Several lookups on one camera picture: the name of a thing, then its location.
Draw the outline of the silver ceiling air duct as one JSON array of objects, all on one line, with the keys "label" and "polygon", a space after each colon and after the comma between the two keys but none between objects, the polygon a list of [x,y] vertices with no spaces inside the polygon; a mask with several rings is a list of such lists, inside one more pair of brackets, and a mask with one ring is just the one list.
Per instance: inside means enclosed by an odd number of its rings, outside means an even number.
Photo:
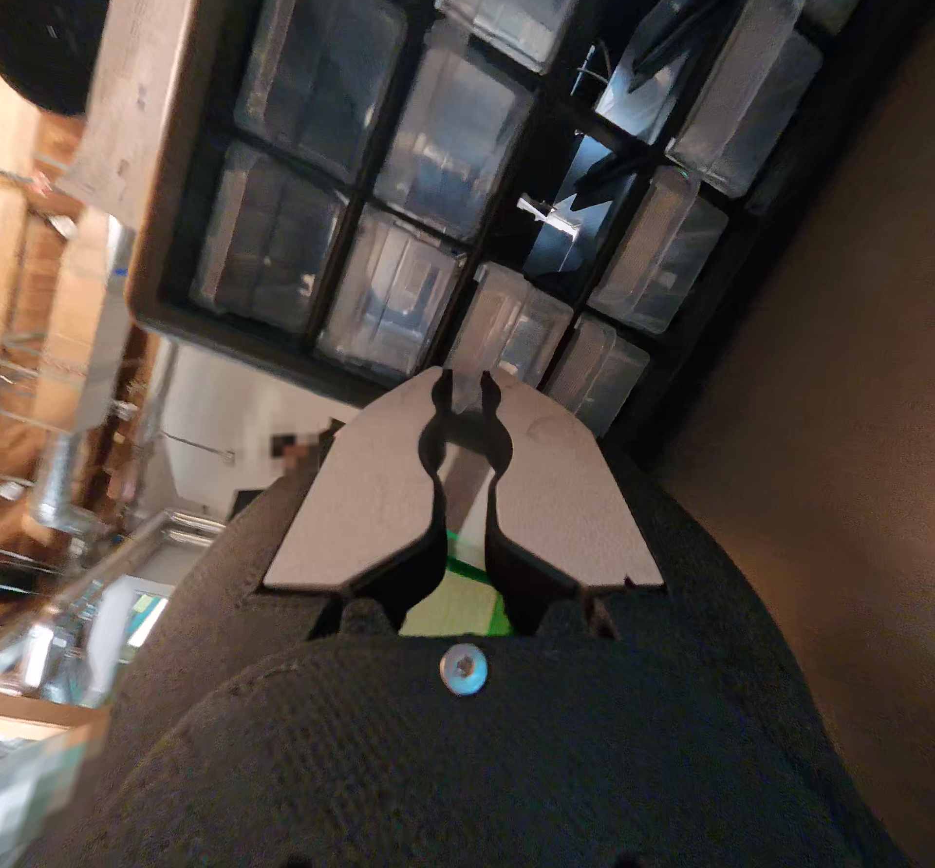
[{"label": "silver ceiling air duct", "polygon": [[142,404],[134,412],[128,457],[116,474],[118,487],[111,520],[80,506],[74,499],[79,467],[94,464],[92,459],[82,457],[88,430],[72,433],[53,430],[30,497],[30,517],[36,525],[88,542],[141,524],[147,474],[163,433],[165,406],[177,370],[179,348],[175,340],[159,340],[144,383]]}]

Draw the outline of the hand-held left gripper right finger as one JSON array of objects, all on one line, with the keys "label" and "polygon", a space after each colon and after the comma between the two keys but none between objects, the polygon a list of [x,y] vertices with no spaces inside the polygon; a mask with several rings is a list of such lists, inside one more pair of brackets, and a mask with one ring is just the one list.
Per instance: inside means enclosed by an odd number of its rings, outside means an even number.
[{"label": "hand-held left gripper right finger", "polygon": [[591,430],[505,371],[481,379],[486,570],[504,598],[659,589],[661,570]]}]

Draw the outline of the light grey desk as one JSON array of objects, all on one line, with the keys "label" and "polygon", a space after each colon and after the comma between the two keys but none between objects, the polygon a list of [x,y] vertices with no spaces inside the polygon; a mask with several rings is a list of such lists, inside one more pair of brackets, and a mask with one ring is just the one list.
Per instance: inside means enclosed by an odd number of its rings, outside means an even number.
[{"label": "light grey desk", "polygon": [[622,477],[668,569],[653,854],[933,866],[933,20],[887,78],[656,467]]}]

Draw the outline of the green plastic bin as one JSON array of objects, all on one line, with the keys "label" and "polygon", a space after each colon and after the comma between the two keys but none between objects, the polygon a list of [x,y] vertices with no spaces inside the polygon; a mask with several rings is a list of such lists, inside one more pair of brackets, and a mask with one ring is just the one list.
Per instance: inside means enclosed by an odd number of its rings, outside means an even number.
[{"label": "green plastic bin", "polygon": [[510,636],[505,602],[484,567],[483,552],[462,547],[448,531],[446,570],[438,586],[412,607],[400,628],[404,637]]}]

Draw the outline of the grid of clear drawers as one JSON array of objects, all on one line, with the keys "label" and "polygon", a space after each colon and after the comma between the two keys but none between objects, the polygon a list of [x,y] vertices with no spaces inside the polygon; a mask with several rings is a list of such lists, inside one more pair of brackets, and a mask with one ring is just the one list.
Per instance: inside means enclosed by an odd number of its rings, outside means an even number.
[{"label": "grid of clear drawers", "polygon": [[861,0],[237,0],[193,163],[212,347],[332,393],[555,389],[661,335]]}]

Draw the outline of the black drawer cabinet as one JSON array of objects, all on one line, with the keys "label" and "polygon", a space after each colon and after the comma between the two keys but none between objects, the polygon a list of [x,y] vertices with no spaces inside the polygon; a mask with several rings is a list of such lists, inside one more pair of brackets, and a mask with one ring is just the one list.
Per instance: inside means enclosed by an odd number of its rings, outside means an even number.
[{"label": "black drawer cabinet", "polygon": [[933,0],[193,0],[128,301],[362,405],[557,387],[638,459],[694,404]]}]

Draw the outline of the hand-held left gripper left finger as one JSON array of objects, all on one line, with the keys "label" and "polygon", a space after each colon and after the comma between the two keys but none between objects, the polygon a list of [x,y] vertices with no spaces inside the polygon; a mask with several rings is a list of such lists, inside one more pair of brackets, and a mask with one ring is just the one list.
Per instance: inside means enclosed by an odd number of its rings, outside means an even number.
[{"label": "hand-held left gripper left finger", "polygon": [[272,591],[350,593],[427,544],[444,518],[438,428],[450,373],[432,367],[361,409],[333,441],[263,578]]}]

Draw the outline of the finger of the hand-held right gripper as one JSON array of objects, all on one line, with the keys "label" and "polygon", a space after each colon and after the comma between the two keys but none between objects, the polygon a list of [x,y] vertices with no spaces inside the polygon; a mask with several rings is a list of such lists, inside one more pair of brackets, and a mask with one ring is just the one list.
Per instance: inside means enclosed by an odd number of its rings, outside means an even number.
[{"label": "finger of the hand-held right gripper", "polygon": [[168,79],[189,0],[111,0],[93,90],[154,90]]},{"label": "finger of the hand-held right gripper", "polygon": [[141,226],[172,93],[172,79],[94,79],[59,189],[123,226]]}]

